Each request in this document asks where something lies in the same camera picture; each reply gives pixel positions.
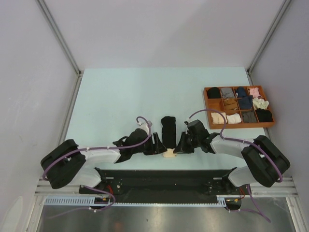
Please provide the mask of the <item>black underwear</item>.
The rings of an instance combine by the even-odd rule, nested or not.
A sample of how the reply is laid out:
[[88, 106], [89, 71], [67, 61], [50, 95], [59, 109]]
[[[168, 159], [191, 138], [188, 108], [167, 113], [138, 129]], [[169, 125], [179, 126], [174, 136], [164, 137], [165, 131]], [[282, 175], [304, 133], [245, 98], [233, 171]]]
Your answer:
[[173, 116], [165, 116], [161, 119], [162, 124], [162, 143], [167, 149], [163, 153], [164, 158], [175, 158], [174, 153], [176, 147], [176, 118]]

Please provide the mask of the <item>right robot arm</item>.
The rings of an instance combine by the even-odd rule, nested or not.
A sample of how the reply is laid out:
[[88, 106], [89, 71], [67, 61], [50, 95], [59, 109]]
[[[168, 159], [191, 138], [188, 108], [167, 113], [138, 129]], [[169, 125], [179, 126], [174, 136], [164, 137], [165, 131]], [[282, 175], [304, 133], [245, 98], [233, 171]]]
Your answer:
[[224, 176], [223, 189], [228, 194], [254, 182], [269, 188], [280, 182], [291, 166], [266, 136], [259, 135], [253, 140], [227, 138], [220, 133], [209, 133], [199, 120], [187, 123], [187, 131], [182, 132], [174, 153], [190, 154], [196, 148], [205, 153], [227, 154], [245, 160], [246, 166], [233, 168]]

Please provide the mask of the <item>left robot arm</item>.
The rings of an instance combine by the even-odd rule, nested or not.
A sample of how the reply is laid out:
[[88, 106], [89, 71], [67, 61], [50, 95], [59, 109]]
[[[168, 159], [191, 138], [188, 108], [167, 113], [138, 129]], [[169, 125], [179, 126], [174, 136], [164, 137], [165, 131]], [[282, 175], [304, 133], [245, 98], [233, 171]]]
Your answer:
[[134, 154], [157, 155], [167, 151], [155, 132], [149, 135], [144, 129], [135, 129], [112, 143], [113, 147], [95, 149], [82, 148], [73, 139], [64, 141], [41, 160], [44, 180], [53, 189], [69, 184], [88, 185], [96, 193], [102, 193], [107, 182], [98, 174], [99, 163], [121, 163]]

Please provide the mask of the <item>navy blue underwear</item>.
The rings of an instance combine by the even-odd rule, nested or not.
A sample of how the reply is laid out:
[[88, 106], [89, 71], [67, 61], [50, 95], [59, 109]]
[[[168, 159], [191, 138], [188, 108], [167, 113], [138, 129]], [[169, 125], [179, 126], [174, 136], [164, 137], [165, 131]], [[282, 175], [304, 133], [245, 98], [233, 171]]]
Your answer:
[[238, 104], [240, 110], [251, 110], [253, 107], [253, 96], [249, 95], [247, 97], [239, 98]]

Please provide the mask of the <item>brown boxer underwear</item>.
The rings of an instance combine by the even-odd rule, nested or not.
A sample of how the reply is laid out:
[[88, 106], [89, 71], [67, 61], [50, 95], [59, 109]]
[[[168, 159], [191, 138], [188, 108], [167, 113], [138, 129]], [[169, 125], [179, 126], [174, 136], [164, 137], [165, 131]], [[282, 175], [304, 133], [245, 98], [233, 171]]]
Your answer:
[[238, 103], [237, 100], [234, 98], [227, 98], [223, 101], [225, 110], [237, 110], [238, 109]]

